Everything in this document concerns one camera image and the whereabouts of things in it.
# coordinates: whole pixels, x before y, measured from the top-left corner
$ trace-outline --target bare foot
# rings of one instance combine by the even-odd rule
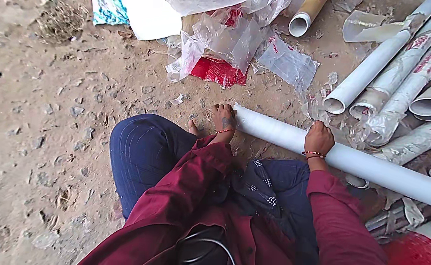
[[[189,120],[188,122],[188,126],[189,126],[189,133],[193,134],[195,136],[197,136],[198,138],[201,137],[201,133],[199,132],[198,128],[196,127],[196,125],[194,124],[193,120]]]

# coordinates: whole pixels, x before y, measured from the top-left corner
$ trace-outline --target maroon shirt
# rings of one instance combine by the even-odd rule
[[[242,216],[230,202],[195,211],[209,184],[224,178],[232,164],[230,145],[207,145],[212,139],[198,140],[170,173],[139,198],[124,227],[79,264],[171,263],[176,242],[198,224],[225,229],[238,265],[296,264],[294,241],[273,221]],[[386,264],[383,250],[358,218],[358,200],[338,178],[325,171],[311,172],[307,196],[321,264]]]

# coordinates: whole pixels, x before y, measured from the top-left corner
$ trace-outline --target dirt ground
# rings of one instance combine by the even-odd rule
[[[386,14],[393,7],[400,21],[420,2],[369,0],[360,9]],[[76,264],[123,226],[108,142],[116,123],[127,117],[156,111],[183,128],[194,117],[210,133],[210,106],[238,102],[290,124],[309,125],[293,87],[272,73],[254,75],[250,69],[247,86],[231,89],[193,76],[170,83],[167,56],[148,53],[166,47],[124,39],[118,30],[130,33],[125,26],[93,26],[91,2],[81,4],[89,12],[83,33],[54,46],[34,34],[41,1],[0,1],[0,264]],[[330,72],[338,72],[340,83],[360,62],[358,46],[342,39],[347,16],[328,1],[305,37],[283,36],[320,63],[313,95],[325,88]],[[323,56],[330,52],[338,56]],[[144,94],[144,86],[154,89]],[[180,93],[189,97],[165,109]],[[72,107],[84,110],[74,118]],[[345,118],[333,117],[332,124]],[[266,142],[237,133],[232,146],[237,156],[249,158]],[[262,156],[299,158],[275,146]]]

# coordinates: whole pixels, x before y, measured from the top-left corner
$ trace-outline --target hand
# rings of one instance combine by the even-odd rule
[[[327,128],[321,121],[315,121],[310,127],[309,133],[307,133],[304,150],[306,152],[318,152],[326,156],[334,145],[335,138],[330,128]]]
[[[218,132],[237,128],[235,111],[232,109],[232,106],[229,104],[213,105],[212,120],[215,123],[215,130]],[[234,134],[235,134],[235,131],[218,133],[215,139],[210,144],[216,143],[216,142],[229,143],[232,140]]]

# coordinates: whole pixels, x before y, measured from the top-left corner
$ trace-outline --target red thread bracelet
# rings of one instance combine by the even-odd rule
[[[222,131],[216,132],[216,134],[218,134],[218,133],[225,133],[225,132],[231,132],[231,131],[236,131],[236,129],[222,130]]]
[[[302,154],[305,156],[306,154],[313,154],[313,155],[318,155],[318,157],[319,158],[322,158],[322,159],[324,159],[325,158],[325,156],[323,155],[323,154],[321,154],[321,153],[319,153],[319,152],[315,152],[315,151],[304,151],[304,152],[302,152]]]

